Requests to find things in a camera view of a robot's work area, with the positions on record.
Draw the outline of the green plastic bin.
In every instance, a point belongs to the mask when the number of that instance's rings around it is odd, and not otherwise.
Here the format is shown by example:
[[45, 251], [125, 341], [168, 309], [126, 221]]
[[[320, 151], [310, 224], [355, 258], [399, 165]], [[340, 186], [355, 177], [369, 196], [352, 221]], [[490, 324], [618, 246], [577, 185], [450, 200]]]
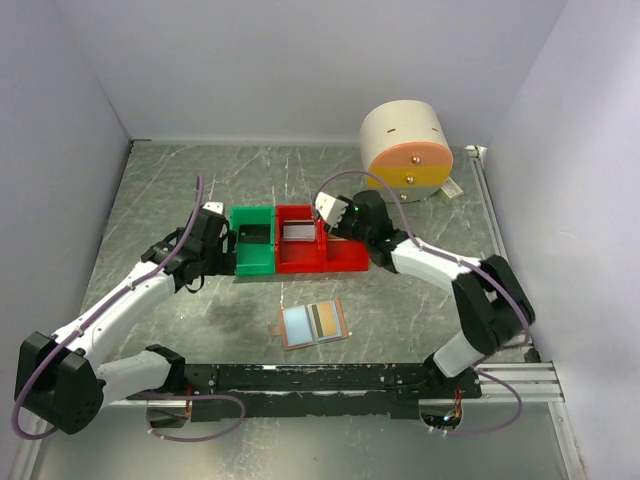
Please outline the green plastic bin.
[[273, 205], [231, 208], [231, 229], [237, 233], [237, 276], [275, 273], [275, 217]]

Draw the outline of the white diamond print card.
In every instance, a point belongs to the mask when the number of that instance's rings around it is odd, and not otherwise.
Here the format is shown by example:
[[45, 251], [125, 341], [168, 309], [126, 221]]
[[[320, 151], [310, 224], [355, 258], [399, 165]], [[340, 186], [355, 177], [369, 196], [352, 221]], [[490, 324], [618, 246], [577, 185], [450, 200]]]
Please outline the white diamond print card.
[[316, 240], [316, 224], [313, 220], [284, 221], [281, 238], [287, 242], [314, 242]]

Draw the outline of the red plastic bin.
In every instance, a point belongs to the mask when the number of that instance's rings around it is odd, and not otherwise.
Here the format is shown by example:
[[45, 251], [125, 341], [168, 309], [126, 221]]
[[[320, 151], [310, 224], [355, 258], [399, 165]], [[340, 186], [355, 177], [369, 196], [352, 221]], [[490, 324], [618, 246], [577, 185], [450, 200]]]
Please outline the red plastic bin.
[[[320, 234], [309, 205], [277, 205], [275, 208], [275, 268], [278, 274], [307, 274], [322, 271]], [[313, 220], [316, 224], [314, 242], [287, 242], [281, 238], [282, 225], [287, 220]]]
[[320, 233], [320, 257], [323, 272], [344, 273], [369, 270], [370, 259], [363, 244], [341, 239], [328, 233], [321, 217], [318, 218], [317, 225]]

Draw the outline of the white round drawer cabinet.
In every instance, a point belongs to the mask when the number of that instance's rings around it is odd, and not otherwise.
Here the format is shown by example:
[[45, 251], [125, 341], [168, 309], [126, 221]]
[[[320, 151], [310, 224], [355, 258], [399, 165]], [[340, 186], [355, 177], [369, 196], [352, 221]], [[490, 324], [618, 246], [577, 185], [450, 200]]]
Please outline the white round drawer cabinet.
[[369, 187], [387, 196], [390, 187], [403, 203], [437, 192], [453, 168], [453, 154], [433, 107], [395, 100], [372, 110], [360, 128], [363, 168]]

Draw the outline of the brown leather card holder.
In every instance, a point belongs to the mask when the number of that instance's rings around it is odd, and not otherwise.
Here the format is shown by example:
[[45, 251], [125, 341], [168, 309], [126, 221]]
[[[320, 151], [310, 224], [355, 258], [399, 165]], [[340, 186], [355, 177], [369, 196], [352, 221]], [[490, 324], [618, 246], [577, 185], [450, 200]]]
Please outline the brown leather card holder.
[[347, 339], [351, 332], [338, 298], [283, 308], [275, 324], [268, 325], [285, 351]]

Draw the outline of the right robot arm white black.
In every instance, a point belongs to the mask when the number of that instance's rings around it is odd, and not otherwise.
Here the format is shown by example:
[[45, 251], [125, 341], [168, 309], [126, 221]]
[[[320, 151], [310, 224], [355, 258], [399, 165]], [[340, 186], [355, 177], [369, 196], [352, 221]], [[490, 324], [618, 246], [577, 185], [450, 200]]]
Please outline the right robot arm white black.
[[461, 373], [515, 337], [530, 334], [535, 313], [505, 258], [457, 255], [396, 228], [374, 190], [351, 199], [320, 192], [314, 209], [326, 232], [364, 245], [376, 266], [423, 280], [453, 296], [460, 330], [425, 360], [424, 384], [431, 395], [448, 396]]

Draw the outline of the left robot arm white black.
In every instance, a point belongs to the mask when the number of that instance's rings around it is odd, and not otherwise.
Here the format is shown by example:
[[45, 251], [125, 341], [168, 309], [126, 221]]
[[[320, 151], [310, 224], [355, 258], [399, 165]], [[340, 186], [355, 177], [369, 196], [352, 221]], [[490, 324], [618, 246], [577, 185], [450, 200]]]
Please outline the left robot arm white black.
[[105, 406], [149, 391], [173, 399], [187, 389], [183, 356], [154, 344], [123, 360], [107, 355], [141, 320], [181, 290], [198, 292], [208, 276], [235, 273], [237, 235], [221, 202], [207, 202], [152, 245], [105, 298], [51, 335], [20, 346], [12, 426], [22, 410], [66, 434], [84, 429]]

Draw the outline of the black card in green bin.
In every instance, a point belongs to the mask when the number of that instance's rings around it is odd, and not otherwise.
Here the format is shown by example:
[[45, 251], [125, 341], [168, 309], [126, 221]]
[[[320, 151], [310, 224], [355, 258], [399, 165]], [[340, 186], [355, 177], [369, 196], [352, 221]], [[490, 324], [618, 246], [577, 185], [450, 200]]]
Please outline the black card in green bin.
[[270, 244], [270, 224], [243, 224], [238, 229], [238, 240], [247, 244]]

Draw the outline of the orange striped card in holder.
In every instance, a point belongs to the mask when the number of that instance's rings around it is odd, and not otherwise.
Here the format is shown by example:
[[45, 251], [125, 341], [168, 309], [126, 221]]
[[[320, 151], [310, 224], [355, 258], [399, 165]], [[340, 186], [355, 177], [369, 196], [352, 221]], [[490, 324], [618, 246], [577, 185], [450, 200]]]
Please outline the orange striped card in holder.
[[328, 341], [342, 335], [340, 317], [334, 301], [313, 303], [306, 309], [314, 340]]

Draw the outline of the small white green box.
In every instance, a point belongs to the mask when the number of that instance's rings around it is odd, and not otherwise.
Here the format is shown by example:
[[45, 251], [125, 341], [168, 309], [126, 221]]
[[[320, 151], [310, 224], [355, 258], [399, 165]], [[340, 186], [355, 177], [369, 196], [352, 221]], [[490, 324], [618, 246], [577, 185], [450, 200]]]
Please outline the small white green box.
[[449, 177], [440, 187], [439, 194], [444, 201], [451, 202], [462, 196], [464, 194], [464, 190], [451, 177]]

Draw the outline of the white corner bracket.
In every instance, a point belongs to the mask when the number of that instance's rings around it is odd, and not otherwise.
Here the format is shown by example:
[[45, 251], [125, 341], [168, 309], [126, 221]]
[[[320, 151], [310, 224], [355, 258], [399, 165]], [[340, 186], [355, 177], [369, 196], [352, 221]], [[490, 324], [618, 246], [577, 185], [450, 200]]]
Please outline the white corner bracket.
[[478, 158], [483, 161], [487, 153], [487, 148], [480, 145], [467, 145], [465, 151], [470, 158]]

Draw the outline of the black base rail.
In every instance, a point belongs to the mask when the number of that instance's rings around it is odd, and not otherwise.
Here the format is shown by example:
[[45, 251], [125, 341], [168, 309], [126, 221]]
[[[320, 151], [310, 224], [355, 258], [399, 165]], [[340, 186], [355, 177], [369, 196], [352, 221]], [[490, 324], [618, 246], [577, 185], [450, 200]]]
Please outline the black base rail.
[[446, 379], [423, 363], [369, 364], [188, 364], [183, 394], [191, 394], [195, 422], [232, 419], [242, 401], [248, 418], [382, 415], [417, 419], [419, 405], [448, 404], [457, 393], [481, 397], [477, 375], [470, 369]]

